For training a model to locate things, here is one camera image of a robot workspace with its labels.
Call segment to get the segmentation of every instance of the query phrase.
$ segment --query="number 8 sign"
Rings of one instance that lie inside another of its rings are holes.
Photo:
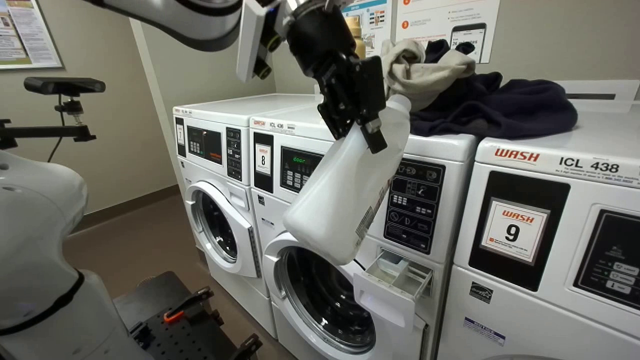
[[[532,265],[549,210],[493,198],[480,246]]]

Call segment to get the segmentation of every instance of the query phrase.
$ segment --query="brown floor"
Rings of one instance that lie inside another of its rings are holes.
[[[200,265],[179,196],[73,234],[63,250],[71,265],[100,275],[113,298],[165,271],[175,272],[191,291],[209,285],[215,293],[211,306],[236,345],[255,332],[263,342],[260,360],[295,360]]]

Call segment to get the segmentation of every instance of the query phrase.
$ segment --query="washing machine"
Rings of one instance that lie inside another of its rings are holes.
[[[439,360],[639,358],[639,110],[480,143]]]
[[[394,252],[431,270],[417,313],[427,323],[423,359],[434,359],[453,250],[478,145],[467,134],[409,137],[403,159],[363,244],[368,262]]]
[[[313,95],[269,94],[173,109],[196,246],[213,278],[274,337],[249,196],[249,120],[252,114],[314,103]]]
[[[431,327],[417,307],[429,301],[432,269],[369,236],[354,261],[334,266],[282,224],[333,143],[316,109],[253,117],[250,136],[251,193],[279,342],[305,360],[421,358]]]

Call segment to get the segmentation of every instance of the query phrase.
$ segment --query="washer door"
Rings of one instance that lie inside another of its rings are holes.
[[[262,260],[272,301],[322,355],[391,358],[388,337],[376,337],[374,319],[354,299],[353,273],[363,270],[360,265],[333,266],[289,233],[271,241]]]
[[[199,181],[185,195],[189,221],[198,241],[218,266],[259,277],[253,227],[215,186]]]

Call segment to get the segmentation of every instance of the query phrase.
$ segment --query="baseboard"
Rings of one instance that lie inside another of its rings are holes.
[[[137,197],[135,199],[121,202],[117,205],[110,206],[102,210],[94,211],[93,213],[85,215],[71,233],[77,233],[78,231],[82,231],[103,222],[107,222],[113,218],[119,217],[126,213],[130,213],[140,208],[144,208],[145,206],[151,205],[161,200],[165,200],[166,198],[174,195],[180,195],[180,188],[178,187],[178,184],[171,185],[167,188],[160,189],[146,195],[142,195],[141,197]]]

